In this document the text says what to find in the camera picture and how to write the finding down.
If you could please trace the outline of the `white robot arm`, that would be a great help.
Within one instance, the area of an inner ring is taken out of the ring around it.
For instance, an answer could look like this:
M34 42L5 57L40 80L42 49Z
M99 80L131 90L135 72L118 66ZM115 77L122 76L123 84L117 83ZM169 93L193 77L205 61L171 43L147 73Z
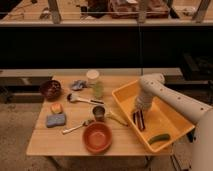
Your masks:
M134 110L148 111L158 97L196 125L191 171L213 171L213 106L165 86L161 73L143 75Z

